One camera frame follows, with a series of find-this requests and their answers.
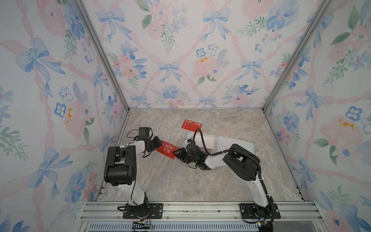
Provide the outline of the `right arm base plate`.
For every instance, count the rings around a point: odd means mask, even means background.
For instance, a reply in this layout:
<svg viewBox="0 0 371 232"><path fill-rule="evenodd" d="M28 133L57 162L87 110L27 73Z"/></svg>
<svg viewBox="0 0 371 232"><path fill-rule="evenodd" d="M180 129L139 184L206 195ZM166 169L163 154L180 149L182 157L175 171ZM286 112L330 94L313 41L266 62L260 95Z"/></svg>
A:
<svg viewBox="0 0 371 232"><path fill-rule="evenodd" d="M243 219L252 219L260 220L264 219L281 219L280 211L277 207L277 204L273 204L273 209L271 209L270 205L266 207L258 206L255 203L241 203L239 204L239 209L241 212L241 217Z"/></svg>

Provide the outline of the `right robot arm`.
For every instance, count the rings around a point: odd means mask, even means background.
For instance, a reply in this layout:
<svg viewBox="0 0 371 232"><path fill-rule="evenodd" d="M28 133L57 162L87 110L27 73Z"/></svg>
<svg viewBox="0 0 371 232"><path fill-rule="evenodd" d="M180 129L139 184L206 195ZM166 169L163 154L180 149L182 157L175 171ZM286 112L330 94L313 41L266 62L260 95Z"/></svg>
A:
<svg viewBox="0 0 371 232"><path fill-rule="evenodd" d="M254 214L258 220L268 218L274 221L273 199L269 195L262 177L260 159L239 144L230 148L210 153L206 147L201 129L187 140L185 148L179 148L173 154L183 163L195 163L195 169L209 171L216 167L229 167L240 179L248 183L253 196Z"/></svg>

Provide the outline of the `red card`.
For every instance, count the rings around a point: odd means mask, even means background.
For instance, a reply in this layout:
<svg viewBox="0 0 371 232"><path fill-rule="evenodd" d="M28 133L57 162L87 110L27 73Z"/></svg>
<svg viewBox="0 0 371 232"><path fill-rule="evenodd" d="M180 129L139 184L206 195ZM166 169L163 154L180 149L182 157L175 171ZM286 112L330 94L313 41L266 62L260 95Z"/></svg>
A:
<svg viewBox="0 0 371 232"><path fill-rule="evenodd" d="M181 126L182 129L185 129L185 130L188 130L188 131L192 131L192 132L195 132L197 129L201 129L202 128L202 124L201 123L197 123L197 122L194 122L194 121L191 121L191 120L185 120Z"/></svg>
<svg viewBox="0 0 371 232"><path fill-rule="evenodd" d="M166 141L163 141L162 145L158 149L156 149L156 151L170 159L175 159L174 152L179 149L180 149L179 147L172 145Z"/></svg>

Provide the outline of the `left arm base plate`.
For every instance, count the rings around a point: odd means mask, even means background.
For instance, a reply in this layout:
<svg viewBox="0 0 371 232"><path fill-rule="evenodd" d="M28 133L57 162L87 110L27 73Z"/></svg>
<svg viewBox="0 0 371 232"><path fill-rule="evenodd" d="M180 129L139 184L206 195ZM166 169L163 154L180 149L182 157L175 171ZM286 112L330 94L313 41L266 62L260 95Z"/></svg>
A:
<svg viewBox="0 0 371 232"><path fill-rule="evenodd" d="M144 203L139 206L119 206L122 209L123 219L162 219L163 204L161 203Z"/></svg>

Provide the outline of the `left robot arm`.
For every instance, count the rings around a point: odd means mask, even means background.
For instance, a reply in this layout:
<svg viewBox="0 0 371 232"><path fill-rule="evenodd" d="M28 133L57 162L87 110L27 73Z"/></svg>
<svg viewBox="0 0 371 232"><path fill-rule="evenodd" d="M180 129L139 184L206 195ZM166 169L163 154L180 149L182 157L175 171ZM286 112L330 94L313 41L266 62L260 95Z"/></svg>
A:
<svg viewBox="0 0 371 232"><path fill-rule="evenodd" d="M108 148L104 168L104 181L121 190L128 202L118 206L117 210L123 213L124 219L161 219L162 203L150 203L147 194L137 184L137 156L150 154L162 146L162 141L153 136L149 127L140 127L138 135L123 146Z"/></svg>

